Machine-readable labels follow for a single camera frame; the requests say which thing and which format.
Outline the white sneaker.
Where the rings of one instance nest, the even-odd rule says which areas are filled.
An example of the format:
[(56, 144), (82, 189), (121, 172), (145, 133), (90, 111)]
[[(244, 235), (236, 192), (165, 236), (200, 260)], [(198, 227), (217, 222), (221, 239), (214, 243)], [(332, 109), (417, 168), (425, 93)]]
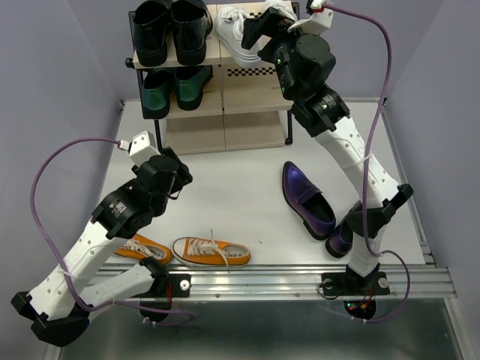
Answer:
[(228, 50), (233, 61), (241, 68), (261, 68), (263, 61), (258, 56), (258, 43), (251, 49), (242, 47), (245, 20), (251, 16), (243, 7), (225, 5), (218, 12), (214, 21), (214, 29), (220, 43)]
[(295, 12), (290, 8), (285, 1), (281, 0), (266, 0), (262, 6), (262, 12), (267, 11), (269, 8), (274, 8), (280, 11), (285, 17), (291, 19), (293, 22), (298, 20)]

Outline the purple loafer one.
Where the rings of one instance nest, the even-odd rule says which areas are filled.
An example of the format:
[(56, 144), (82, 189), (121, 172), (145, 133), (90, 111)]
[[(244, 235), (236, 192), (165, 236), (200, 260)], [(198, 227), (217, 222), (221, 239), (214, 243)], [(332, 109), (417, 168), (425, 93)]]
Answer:
[(346, 256), (353, 246), (353, 231), (346, 221), (340, 222), (334, 232), (328, 237), (325, 249), (334, 258)]
[(284, 199), (310, 235), (326, 240), (335, 229), (336, 217), (322, 191), (291, 161), (283, 165), (281, 182)]

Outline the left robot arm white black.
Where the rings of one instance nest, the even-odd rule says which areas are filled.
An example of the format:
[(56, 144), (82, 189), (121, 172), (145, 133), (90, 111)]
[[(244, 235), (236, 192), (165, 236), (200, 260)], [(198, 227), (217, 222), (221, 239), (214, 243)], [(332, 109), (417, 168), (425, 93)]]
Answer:
[(46, 279), (12, 298), (11, 304), (31, 320), (31, 330), (40, 341), (65, 347), (113, 305), (126, 305), (136, 296), (168, 297), (179, 291), (186, 277), (170, 276), (151, 255), (103, 283), (89, 283), (115, 251), (165, 212), (174, 193), (193, 181), (170, 147), (155, 149), (133, 166), (133, 173), (134, 178), (105, 196), (75, 245)]

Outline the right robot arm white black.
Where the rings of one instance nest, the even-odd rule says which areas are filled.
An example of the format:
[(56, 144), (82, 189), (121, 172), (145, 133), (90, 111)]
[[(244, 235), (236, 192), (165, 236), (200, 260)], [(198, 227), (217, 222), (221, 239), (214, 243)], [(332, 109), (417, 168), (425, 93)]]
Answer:
[(283, 98), (292, 101), (292, 114), (343, 170), (360, 201), (343, 218), (325, 244), (332, 256), (341, 256), (341, 245), (351, 249), (345, 271), (325, 273), (325, 296), (361, 296), (371, 291), (390, 293), (380, 271), (380, 243), (387, 224), (413, 195), (410, 184), (399, 184), (371, 153), (372, 137), (362, 139), (350, 110), (327, 79), (336, 58), (321, 34), (330, 29), (337, 7), (312, 1), (309, 18), (293, 21), (278, 9), (244, 21), (241, 45), (249, 50), (262, 37), (268, 43), (259, 57), (274, 65)]

